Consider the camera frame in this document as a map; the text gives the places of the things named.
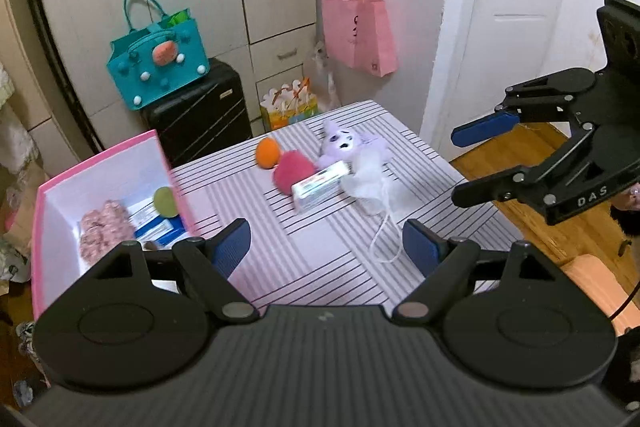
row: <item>colorful gift bag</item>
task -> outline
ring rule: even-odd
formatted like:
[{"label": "colorful gift bag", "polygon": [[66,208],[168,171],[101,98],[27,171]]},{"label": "colorful gift bag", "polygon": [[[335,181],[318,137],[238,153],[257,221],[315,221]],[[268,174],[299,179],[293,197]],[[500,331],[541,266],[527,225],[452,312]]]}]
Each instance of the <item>colorful gift bag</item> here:
[{"label": "colorful gift bag", "polygon": [[397,70],[398,56],[383,0],[322,0],[322,25],[329,57],[375,76]]},{"label": "colorful gift bag", "polygon": [[308,78],[302,82],[294,80],[291,86],[283,84],[280,89],[271,89],[265,94],[260,113],[265,130],[275,131],[319,114],[318,99],[310,91]]},{"label": "colorful gift bag", "polygon": [[135,30],[124,0],[129,34],[111,43],[107,69],[127,107],[142,109],[159,98],[209,73],[209,60],[198,25],[189,9],[168,15],[156,0],[149,0],[162,13],[159,23]]}]

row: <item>pink box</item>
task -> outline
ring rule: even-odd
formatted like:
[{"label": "pink box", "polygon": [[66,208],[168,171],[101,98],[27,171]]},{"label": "pink box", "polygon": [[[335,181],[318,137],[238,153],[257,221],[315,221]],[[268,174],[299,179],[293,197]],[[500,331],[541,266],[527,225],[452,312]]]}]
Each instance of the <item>pink box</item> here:
[{"label": "pink box", "polygon": [[193,216],[174,183],[156,131],[92,156],[40,186],[31,245],[36,319],[88,269],[79,251],[82,216],[106,200],[133,206],[159,187],[173,189],[184,227],[194,233]]}]

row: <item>striped tablecloth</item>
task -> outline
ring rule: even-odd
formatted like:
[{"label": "striped tablecloth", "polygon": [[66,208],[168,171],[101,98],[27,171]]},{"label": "striped tablecloth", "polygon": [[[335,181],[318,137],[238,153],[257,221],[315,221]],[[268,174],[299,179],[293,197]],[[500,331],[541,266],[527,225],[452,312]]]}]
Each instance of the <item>striped tablecloth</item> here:
[{"label": "striped tablecloth", "polygon": [[[465,179],[423,140],[375,102],[360,102],[271,133],[283,150],[318,158],[322,122],[384,137],[393,153],[385,173],[393,181],[393,219],[400,227],[415,217],[443,237],[472,238],[482,247],[508,250],[522,235],[491,203],[457,208],[453,187]],[[404,251],[392,263],[368,253],[382,216],[367,216],[340,194],[298,215],[291,198],[273,185],[273,171],[255,164],[263,137],[174,170],[202,237],[215,235],[238,217],[251,225],[252,245],[230,281],[263,311],[271,303],[296,305],[382,304],[390,311],[424,277]],[[376,256],[392,258],[398,232],[386,225]]]}]

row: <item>green round object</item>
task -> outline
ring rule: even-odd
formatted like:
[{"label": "green round object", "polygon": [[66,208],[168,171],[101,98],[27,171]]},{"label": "green round object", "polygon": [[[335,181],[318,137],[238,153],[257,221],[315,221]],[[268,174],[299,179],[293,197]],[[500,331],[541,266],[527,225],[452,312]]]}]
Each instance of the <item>green round object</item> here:
[{"label": "green round object", "polygon": [[154,193],[154,207],[162,217],[175,217],[178,207],[175,204],[174,193],[169,187],[160,187]]}]

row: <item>blue gripper pad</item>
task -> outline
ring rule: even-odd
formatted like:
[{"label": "blue gripper pad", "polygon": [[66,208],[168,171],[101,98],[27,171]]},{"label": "blue gripper pad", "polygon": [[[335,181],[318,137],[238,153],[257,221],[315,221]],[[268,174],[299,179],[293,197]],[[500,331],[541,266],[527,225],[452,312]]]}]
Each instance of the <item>blue gripper pad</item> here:
[{"label": "blue gripper pad", "polygon": [[468,147],[509,132],[517,123],[520,123],[517,114],[500,111],[456,127],[451,133],[451,141],[457,147]]},{"label": "blue gripper pad", "polygon": [[251,227],[246,219],[236,219],[206,242],[207,258],[225,279],[238,267],[251,247]]},{"label": "blue gripper pad", "polygon": [[402,247],[418,270],[427,277],[449,253],[449,243],[417,219],[402,227]]}]

